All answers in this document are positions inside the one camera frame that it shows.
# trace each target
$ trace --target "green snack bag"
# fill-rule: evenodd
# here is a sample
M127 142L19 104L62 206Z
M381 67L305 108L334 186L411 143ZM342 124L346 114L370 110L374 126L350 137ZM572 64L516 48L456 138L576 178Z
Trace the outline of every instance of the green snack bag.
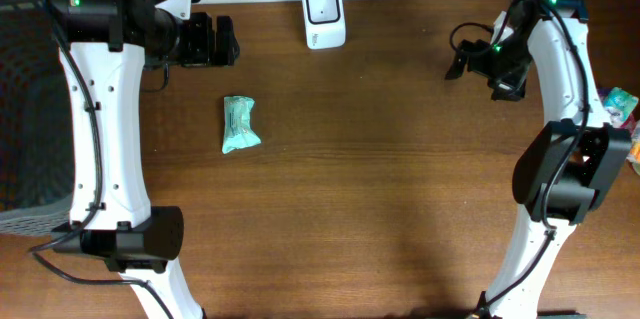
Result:
M242 96L224 98L223 154L261 143L260 138L251 130L251 108L254 103L253 99Z

